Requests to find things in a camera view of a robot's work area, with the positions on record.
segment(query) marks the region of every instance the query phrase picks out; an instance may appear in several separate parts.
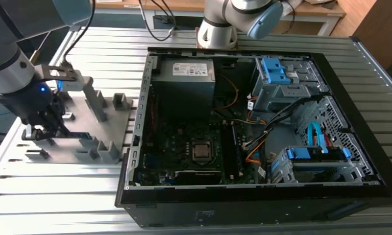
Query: screw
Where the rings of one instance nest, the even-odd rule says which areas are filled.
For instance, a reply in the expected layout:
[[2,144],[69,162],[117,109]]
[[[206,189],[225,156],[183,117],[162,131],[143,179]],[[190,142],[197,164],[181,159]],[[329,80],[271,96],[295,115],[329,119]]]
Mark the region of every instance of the screw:
[[27,67],[27,64],[26,64],[25,62],[19,62],[19,67],[21,67],[22,69],[25,69],[25,68]]

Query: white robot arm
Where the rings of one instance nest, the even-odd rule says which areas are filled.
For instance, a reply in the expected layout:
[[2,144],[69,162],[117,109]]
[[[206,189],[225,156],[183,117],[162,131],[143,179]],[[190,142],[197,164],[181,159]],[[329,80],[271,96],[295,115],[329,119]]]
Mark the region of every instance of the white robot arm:
[[281,14],[277,0],[206,0],[197,42],[202,48],[230,49],[237,29],[261,39],[277,25]]

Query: motherboard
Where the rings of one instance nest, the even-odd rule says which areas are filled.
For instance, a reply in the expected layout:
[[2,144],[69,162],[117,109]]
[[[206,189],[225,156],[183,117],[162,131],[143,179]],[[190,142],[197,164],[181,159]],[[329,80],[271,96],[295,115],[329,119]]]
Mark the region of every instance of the motherboard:
[[162,123],[146,142],[142,185],[218,185],[253,183],[245,170],[241,144],[246,124],[233,122]]

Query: wooden desk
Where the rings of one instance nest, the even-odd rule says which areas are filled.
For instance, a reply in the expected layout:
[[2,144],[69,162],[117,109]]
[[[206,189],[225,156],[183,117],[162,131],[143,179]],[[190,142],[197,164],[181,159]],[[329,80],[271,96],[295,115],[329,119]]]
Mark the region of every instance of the wooden desk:
[[[150,19],[155,15],[163,15],[158,7],[149,1],[141,0],[146,18]],[[174,16],[194,16],[202,17],[205,0],[165,0]],[[137,0],[123,0],[122,2],[97,3],[97,13],[115,14],[139,14]],[[319,22],[322,26],[317,35],[327,36],[338,22],[338,19],[345,16],[345,12],[338,5],[331,10],[302,2],[294,9],[297,22]],[[282,21],[290,21],[291,16],[283,16]],[[153,21],[147,20],[147,25],[153,28]]]

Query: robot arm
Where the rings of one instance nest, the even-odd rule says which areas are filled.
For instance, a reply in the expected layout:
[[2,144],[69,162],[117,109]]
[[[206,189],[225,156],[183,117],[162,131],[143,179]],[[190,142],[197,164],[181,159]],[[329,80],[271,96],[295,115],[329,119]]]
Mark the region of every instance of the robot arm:
[[[278,22],[282,7],[277,0],[206,0],[197,41],[203,48],[233,48],[235,28],[254,39],[266,36]],[[0,103],[27,127],[22,138],[77,138],[63,126],[61,93],[49,79],[75,81],[66,63],[61,67],[33,67],[17,42],[63,26],[73,26],[91,14],[89,0],[0,0]],[[49,70],[65,76],[49,77]]]
[[197,32],[202,48],[235,46],[235,29],[253,39],[263,38],[278,23],[282,6],[277,0],[209,0]]
[[[45,81],[45,71],[33,67],[17,42],[58,28],[73,26],[90,16],[89,0],[0,0],[0,103],[25,125],[41,125],[22,138],[69,138],[63,126],[63,103]],[[61,68],[74,80],[71,68]]]

